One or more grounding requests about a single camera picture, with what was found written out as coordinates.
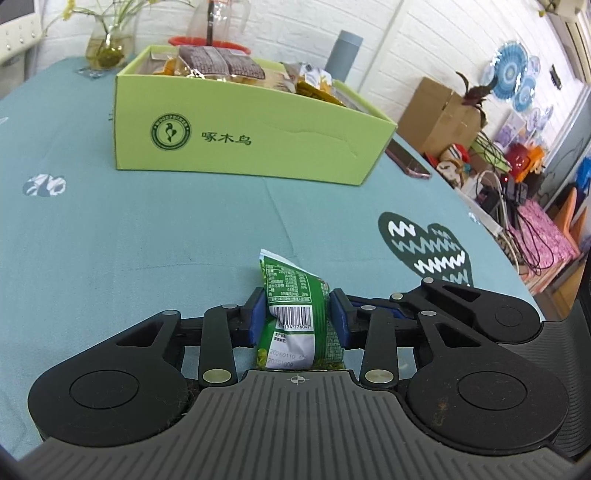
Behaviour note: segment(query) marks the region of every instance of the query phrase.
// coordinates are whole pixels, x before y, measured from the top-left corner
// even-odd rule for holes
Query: barcode
[[[286,329],[308,329],[312,327],[312,306],[271,306],[271,313]]]

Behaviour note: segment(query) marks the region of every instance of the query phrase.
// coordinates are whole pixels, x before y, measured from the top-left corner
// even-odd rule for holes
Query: zigzag pattern
[[[441,273],[442,269],[445,270],[446,268],[454,269],[456,267],[461,267],[465,261],[466,253],[462,251],[456,257],[452,255],[449,259],[447,257],[442,257],[441,260],[439,260],[437,257],[433,259],[429,258],[427,263],[423,262],[423,260],[419,260],[414,264],[414,266],[422,274],[425,273],[425,270],[427,270],[429,273],[433,273],[435,270]]]
[[[427,250],[429,250],[431,253],[435,253],[435,250],[437,250],[437,252],[441,253],[441,249],[444,249],[446,252],[449,252],[450,250],[452,250],[452,251],[461,250],[457,243],[450,242],[447,238],[443,241],[440,238],[438,238],[436,241],[434,241],[434,240],[425,240],[423,237],[421,237],[421,245],[420,246],[418,246],[413,240],[411,240],[408,243],[408,245],[405,244],[403,241],[396,242],[394,240],[391,240],[391,242],[401,252],[404,252],[404,250],[407,250],[408,252],[410,252],[412,254],[416,253],[417,251],[421,252],[422,254],[425,254],[427,252]]]
[[[447,238],[448,240],[450,239],[450,236],[449,236],[449,234],[448,234],[447,232],[443,232],[443,231],[441,231],[441,230],[435,230],[435,229],[433,229],[433,230],[431,230],[431,231],[432,231],[432,232],[433,232],[435,235],[442,236],[443,238]]]
[[[396,223],[393,221],[388,222],[388,232],[390,232],[390,235],[396,236],[397,233],[398,236],[404,237],[404,231],[407,231],[412,236],[415,236],[414,225],[412,223],[407,225],[402,220],[400,220],[398,226],[396,226]]]
[[[449,275],[449,277],[446,277],[445,275],[443,275],[441,277],[442,280],[445,281],[452,281],[454,283],[465,283],[466,285],[470,286],[470,281],[468,280],[468,272],[466,271],[466,269],[464,268],[464,270],[462,272],[460,272],[460,274],[456,277],[453,273],[451,273]]]

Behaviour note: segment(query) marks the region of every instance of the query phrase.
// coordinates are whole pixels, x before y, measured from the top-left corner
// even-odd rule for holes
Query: decorative plate
[[[536,78],[540,74],[541,69],[540,57],[532,55],[527,59],[527,70],[525,72],[528,76]]]
[[[506,43],[497,52],[493,64],[498,78],[493,93],[500,100],[510,100],[525,75],[527,52],[519,42]]]
[[[538,129],[538,131],[541,132],[545,128],[546,124],[552,118],[553,113],[554,113],[554,105],[550,105],[546,110],[544,110],[544,113],[542,113],[540,119],[538,120],[538,124],[536,125],[536,128]]]
[[[513,108],[516,112],[525,112],[534,101],[535,78],[523,77],[517,93],[513,97]]]
[[[492,79],[495,76],[495,63],[490,62],[484,70],[482,70],[482,75],[480,76],[480,84],[481,85],[488,85],[492,82]]]
[[[525,128],[528,132],[533,132],[538,127],[541,115],[542,111],[538,107],[532,108],[525,120]]]

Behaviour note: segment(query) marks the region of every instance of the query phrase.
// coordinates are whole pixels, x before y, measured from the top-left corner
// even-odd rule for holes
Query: orange chair
[[[572,235],[570,234],[570,224],[573,221],[574,216],[574,208],[577,203],[577,189],[572,187],[569,192],[569,197],[566,199],[566,202],[554,217],[554,224],[558,227],[558,230],[567,238],[570,244],[573,246],[575,251],[579,251],[579,244],[574,240]]]
[[[583,227],[585,226],[585,221],[587,220],[587,207],[583,209],[577,221],[573,224],[573,227],[570,229],[570,236],[573,237],[573,240],[577,243],[577,245],[581,244],[581,234],[583,233]]]

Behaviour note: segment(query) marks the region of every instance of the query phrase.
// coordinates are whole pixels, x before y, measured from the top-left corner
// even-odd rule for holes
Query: air conditioner
[[[591,7],[589,0],[560,0],[548,16],[564,47],[574,75],[591,83]]]

